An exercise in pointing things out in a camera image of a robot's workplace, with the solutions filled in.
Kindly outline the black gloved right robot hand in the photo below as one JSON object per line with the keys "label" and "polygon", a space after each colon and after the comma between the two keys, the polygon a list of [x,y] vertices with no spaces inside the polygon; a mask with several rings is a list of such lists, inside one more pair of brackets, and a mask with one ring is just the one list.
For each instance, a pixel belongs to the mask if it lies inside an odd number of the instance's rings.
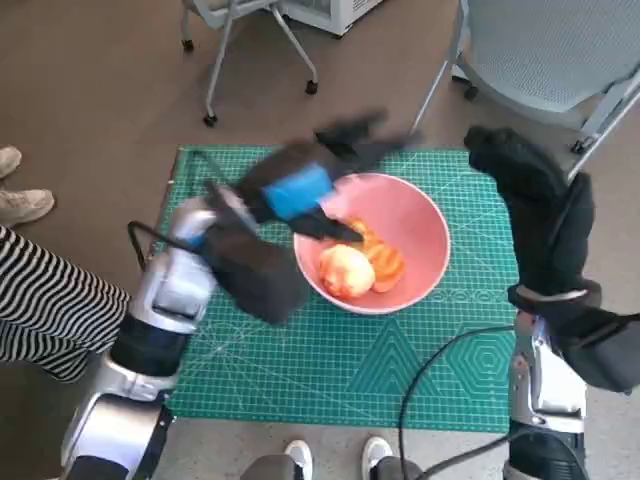
{"label": "black gloved right robot hand", "polygon": [[510,128],[469,128],[470,166],[491,177],[508,210],[518,284],[551,297],[586,291],[595,206],[589,175],[569,179],[544,149]]}

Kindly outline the black left robot hand, blue tape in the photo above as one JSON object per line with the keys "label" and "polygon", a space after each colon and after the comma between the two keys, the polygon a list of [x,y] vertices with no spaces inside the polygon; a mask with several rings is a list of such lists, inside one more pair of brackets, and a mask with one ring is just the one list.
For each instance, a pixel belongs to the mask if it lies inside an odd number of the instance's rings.
{"label": "black left robot hand, blue tape", "polygon": [[314,132],[312,140],[296,140],[252,166],[234,185],[257,223],[278,221],[317,240],[357,243],[362,235],[328,217],[321,201],[334,183],[350,174],[375,169],[388,155],[419,141],[416,131],[372,136],[386,112],[370,110],[341,118]]}

